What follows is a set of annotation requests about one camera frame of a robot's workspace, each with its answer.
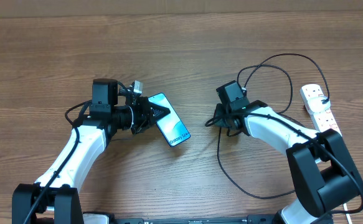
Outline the white charger adapter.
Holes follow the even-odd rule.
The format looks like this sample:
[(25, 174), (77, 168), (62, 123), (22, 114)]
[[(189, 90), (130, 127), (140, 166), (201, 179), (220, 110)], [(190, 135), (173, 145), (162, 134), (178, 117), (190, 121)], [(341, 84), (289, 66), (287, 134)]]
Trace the white charger adapter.
[(309, 98), (305, 105), (309, 114), (318, 114), (322, 111), (330, 109), (331, 107), (330, 100), (326, 96)]

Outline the white power strip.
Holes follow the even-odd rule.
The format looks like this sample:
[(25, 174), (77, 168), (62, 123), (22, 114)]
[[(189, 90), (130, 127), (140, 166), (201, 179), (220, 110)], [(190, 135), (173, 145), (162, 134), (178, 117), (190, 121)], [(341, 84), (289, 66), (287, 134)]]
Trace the white power strip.
[(330, 109), (330, 101), (323, 104), (323, 100), (326, 100), (327, 97), (321, 87), (317, 84), (307, 84), (302, 86), (299, 92), (315, 129), (319, 132), (333, 129), (341, 134), (341, 130)]

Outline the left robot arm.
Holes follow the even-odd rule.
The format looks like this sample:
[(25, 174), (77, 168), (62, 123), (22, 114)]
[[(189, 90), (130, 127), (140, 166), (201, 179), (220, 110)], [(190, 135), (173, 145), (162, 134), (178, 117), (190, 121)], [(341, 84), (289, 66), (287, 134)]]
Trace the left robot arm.
[(92, 98), (77, 105), (78, 117), (68, 143), (51, 167), (33, 184), (19, 184), (12, 195), (13, 223), (115, 223), (110, 213), (83, 212), (79, 191), (93, 163), (117, 130), (139, 134), (170, 114), (141, 94), (142, 84), (125, 87), (97, 78)]

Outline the Samsung Galaxy smartphone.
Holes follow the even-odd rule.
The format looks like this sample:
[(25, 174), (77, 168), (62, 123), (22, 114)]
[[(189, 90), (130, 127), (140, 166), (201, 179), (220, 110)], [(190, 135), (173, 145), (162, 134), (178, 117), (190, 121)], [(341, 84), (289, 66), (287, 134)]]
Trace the Samsung Galaxy smartphone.
[(184, 123), (166, 98), (164, 93), (150, 96), (148, 100), (159, 106), (166, 107), (170, 113), (157, 122), (157, 126), (171, 147), (174, 147), (191, 137)]

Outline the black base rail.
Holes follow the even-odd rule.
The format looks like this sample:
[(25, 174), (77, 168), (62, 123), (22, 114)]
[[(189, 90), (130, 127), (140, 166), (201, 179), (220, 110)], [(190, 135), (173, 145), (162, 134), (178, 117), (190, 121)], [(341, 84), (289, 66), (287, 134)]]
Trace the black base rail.
[(273, 224), (274, 215), (248, 215), (246, 217), (221, 217), (221, 218), (115, 218), (110, 223), (114, 224)]

